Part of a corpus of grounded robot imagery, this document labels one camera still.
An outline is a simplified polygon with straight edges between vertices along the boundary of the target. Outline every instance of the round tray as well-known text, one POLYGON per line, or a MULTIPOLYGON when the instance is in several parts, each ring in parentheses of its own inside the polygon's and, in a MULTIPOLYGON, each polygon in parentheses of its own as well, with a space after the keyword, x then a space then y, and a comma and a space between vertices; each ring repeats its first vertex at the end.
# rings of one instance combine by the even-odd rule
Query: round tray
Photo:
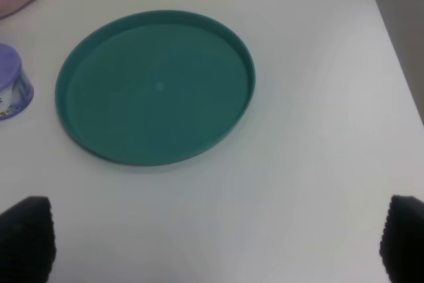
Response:
POLYGON ((196 156, 246 111, 255 73, 242 40, 213 19, 151 11, 84 39, 56 82, 66 132, 92 153, 155 166, 196 156))

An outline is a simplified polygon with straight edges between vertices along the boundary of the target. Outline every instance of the teal plate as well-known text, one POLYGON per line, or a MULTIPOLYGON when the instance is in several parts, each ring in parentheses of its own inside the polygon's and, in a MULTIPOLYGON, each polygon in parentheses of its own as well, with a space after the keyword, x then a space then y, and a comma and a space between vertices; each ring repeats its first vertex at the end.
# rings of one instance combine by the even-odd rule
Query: teal plate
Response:
POLYGON ((237 124, 254 91, 242 40, 213 19, 151 11, 84 39, 56 83, 66 132, 92 153, 155 166, 196 156, 237 124))

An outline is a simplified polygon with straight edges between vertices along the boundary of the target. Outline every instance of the purple lid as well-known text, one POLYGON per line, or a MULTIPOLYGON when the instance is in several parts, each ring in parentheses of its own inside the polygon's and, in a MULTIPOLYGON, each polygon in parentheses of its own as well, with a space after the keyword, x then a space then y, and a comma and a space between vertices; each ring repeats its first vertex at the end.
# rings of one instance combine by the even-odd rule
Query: purple lid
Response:
POLYGON ((22 62, 18 52, 0 43, 0 91, 11 85, 21 74, 22 62))

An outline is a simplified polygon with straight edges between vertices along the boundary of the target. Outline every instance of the purple container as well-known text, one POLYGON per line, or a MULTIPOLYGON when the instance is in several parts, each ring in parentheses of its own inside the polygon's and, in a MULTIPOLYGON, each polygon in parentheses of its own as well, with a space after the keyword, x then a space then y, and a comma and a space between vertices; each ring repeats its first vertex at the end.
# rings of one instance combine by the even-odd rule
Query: purple container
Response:
POLYGON ((22 71, 21 57, 0 44, 0 121, 20 113, 34 96, 34 88, 22 71))

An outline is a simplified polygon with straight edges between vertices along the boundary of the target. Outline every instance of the white table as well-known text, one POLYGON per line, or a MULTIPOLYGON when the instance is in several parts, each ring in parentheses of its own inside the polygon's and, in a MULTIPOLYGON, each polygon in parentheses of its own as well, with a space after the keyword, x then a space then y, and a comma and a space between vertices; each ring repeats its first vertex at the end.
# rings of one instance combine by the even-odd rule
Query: white table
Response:
POLYGON ((0 210, 51 199, 52 283, 388 282, 379 241, 392 194, 424 199, 424 130, 374 0, 38 0, 0 42, 35 87, 0 123, 0 210), (155 9, 233 29, 256 91, 206 153, 121 166, 68 138, 54 86, 90 32, 155 9))

